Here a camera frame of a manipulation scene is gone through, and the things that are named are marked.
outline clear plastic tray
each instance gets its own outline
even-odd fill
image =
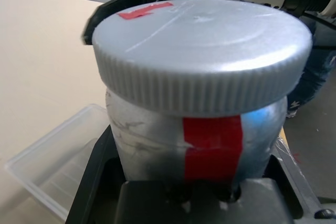
[[[108,125],[106,110],[92,104],[10,159],[5,168],[65,221],[94,144]]]

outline red tape strip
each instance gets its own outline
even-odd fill
[[[240,116],[184,118],[184,140],[193,145],[185,156],[185,180],[232,182],[243,151],[241,126]]]
[[[134,10],[130,13],[118,13],[118,15],[124,19],[134,19],[134,18],[152,14],[152,13],[149,13],[151,10],[162,8],[162,7],[168,7],[172,5],[173,4],[169,2],[160,3],[160,4],[152,4],[152,5],[146,6],[145,8]]]

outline table surface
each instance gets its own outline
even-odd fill
[[[86,105],[104,106],[93,48],[80,40],[98,5],[0,0],[0,223],[62,223],[3,167]]]

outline jeans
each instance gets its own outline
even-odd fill
[[[287,96],[288,111],[295,111],[312,100],[335,66],[336,51],[313,49],[295,89]]]

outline black cable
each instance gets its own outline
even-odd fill
[[[336,51],[336,46],[313,46],[313,49]]]
[[[319,18],[319,17],[314,16],[314,15],[309,14],[309,13],[303,13],[302,15],[303,15],[303,17],[307,17],[307,18],[315,20],[316,22],[319,22],[319,23],[329,27],[330,29],[336,30],[336,25],[333,25],[332,23],[330,23],[328,21],[325,21],[322,18]]]

